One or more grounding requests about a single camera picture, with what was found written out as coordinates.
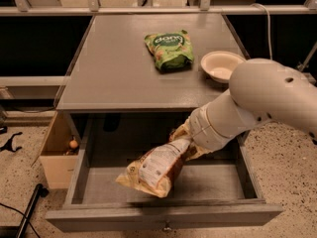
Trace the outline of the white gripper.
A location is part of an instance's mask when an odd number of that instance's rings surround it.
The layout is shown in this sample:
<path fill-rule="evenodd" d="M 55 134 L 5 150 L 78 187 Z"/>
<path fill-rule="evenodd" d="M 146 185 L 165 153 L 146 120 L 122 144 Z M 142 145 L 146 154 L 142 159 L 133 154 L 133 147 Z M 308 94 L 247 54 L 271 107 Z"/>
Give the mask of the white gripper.
<path fill-rule="evenodd" d="M 186 161 L 195 160 L 203 155 L 209 154 L 223 149 L 232 138 L 227 138 L 219 134 L 212 126 L 207 116 L 207 107 L 196 108 L 177 129 L 174 129 L 170 135 L 169 140 L 172 142 L 177 139 L 193 139 L 184 159 Z"/>

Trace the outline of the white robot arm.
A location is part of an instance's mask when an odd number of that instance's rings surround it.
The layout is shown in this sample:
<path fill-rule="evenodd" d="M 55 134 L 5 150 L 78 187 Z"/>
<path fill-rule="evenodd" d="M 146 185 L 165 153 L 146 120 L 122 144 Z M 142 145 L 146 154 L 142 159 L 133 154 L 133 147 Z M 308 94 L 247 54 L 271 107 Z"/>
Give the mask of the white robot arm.
<path fill-rule="evenodd" d="M 293 68 L 270 59 L 249 59 L 235 68 L 228 89 L 192 111 L 170 139 L 187 139 L 187 158 L 193 160 L 271 121 L 316 138 L 317 87 Z"/>

